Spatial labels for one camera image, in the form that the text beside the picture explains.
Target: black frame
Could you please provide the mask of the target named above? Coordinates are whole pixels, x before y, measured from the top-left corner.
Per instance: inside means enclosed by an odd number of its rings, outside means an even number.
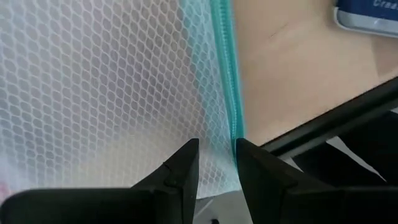
[[[396,107],[398,77],[263,144],[261,148],[281,159],[293,157]]]

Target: beige surface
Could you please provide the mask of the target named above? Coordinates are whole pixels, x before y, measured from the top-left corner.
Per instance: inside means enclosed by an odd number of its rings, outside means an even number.
[[[398,39],[338,28],[333,2],[234,1],[248,139],[254,143],[398,74]]]

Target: mesh bag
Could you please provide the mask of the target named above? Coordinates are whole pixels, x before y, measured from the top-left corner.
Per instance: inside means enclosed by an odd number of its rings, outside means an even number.
[[[0,201],[130,187],[191,138],[198,197],[240,188],[210,0],[0,2]]]

